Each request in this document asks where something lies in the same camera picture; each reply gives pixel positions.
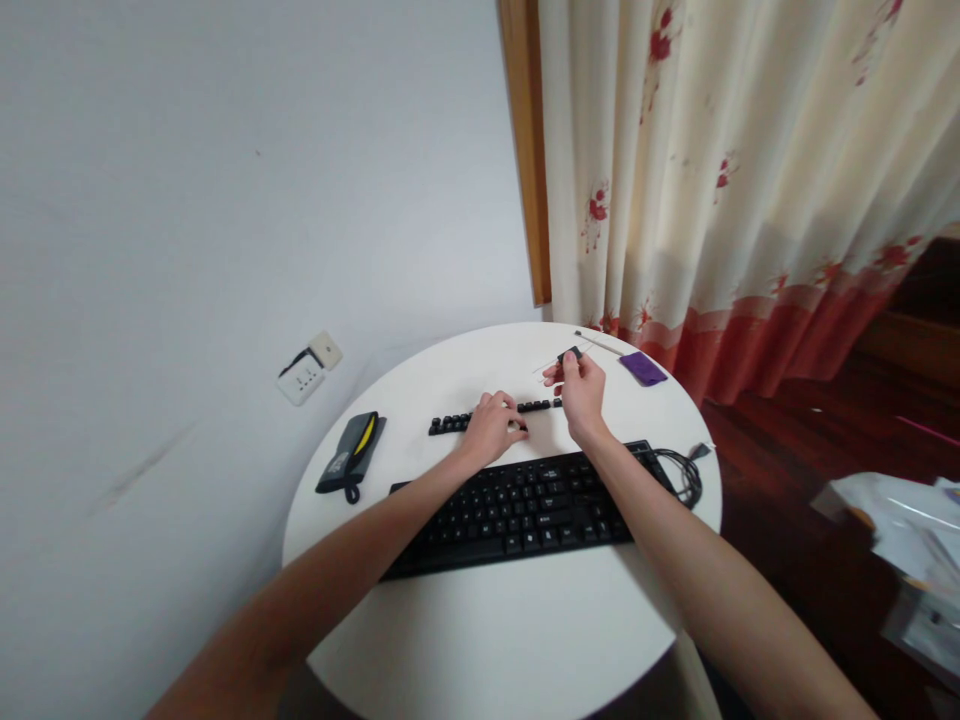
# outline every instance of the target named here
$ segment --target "person's left hand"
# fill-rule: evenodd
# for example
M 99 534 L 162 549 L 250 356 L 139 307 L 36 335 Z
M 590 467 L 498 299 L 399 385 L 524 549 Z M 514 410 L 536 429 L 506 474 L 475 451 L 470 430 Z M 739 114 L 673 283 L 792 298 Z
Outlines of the person's left hand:
M 511 420 L 520 426 L 519 430 L 509 430 Z M 517 412 L 517 401 L 502 390 L 493 395 L 484 393 L 467 425 L 463 444 L 456 452 L 469 458 L 479 470 L 503 455 L 515 442 L 527 437 L 527 424 Z

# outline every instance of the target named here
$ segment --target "purple object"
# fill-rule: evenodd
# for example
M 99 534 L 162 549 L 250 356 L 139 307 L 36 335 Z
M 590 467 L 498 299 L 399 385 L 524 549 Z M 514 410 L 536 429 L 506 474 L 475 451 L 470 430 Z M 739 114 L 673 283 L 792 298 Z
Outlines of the purple object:
M 663 382 L 667 379 L 663 371 L 641 352 L 621 357 L 620 362 L 623 363 L 627 370 L 633 373 L 633 376 L 640 381 L 641 385 L 646 387 L 656 385 L 658 382 Z

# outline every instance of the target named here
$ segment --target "hand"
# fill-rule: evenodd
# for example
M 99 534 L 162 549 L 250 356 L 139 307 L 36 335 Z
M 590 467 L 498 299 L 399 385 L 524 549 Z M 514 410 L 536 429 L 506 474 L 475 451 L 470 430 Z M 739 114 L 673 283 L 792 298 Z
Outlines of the hand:
M 600 413 L 607 375 L 593 358 L 583 355 L 578 362 L 577 356 L 568 351 L 563 355 L 563 365 L 547 368 L 543 376 L 544 385 L 553 386 L 554 395 L 562 394 L 570 436 L 580 447 L 598 433 L 609 432 Z
M 511 420 L 520 426 L 519 430 L 510 432 L 507 426 Z M 470 458 L 474 464 L 479 463 L 477 470 L 480 470 L 503 455 L 515 442 L 528 437 L 527 424 L 517 412 L 517 401 L 502 390 L 494 395 L 484 393 L 457 452 Z

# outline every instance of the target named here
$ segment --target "wooden door frame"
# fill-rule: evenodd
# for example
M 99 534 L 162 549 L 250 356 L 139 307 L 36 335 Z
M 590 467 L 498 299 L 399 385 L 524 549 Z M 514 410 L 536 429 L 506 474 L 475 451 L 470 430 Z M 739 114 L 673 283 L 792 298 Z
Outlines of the wooden door frame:
M 499 0 L 498 5 L 533 298 L 536 305 L 543 305 L 550 302 L 551 287 L 540 11 L 538 0 Z

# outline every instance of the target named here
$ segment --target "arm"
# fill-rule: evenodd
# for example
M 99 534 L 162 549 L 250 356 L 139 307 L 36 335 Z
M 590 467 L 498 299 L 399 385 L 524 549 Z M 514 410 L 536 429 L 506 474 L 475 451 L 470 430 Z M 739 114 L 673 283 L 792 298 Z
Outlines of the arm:
M 610 433 L 605 375 L 573 353 L 544 372 L 583 448 L 664 581 L 697 646 L 764 717 L 875 717 L 799 618 L 740 553 L 681 505 Z
M 274 717 L 294 666 L 464 481 L 527 437 L 524 429 L 508 431 L 511 420 L 524 427 L 513 398 L 484 393 L 460 447 L 288 565 L 207 643 L 147 717 Z

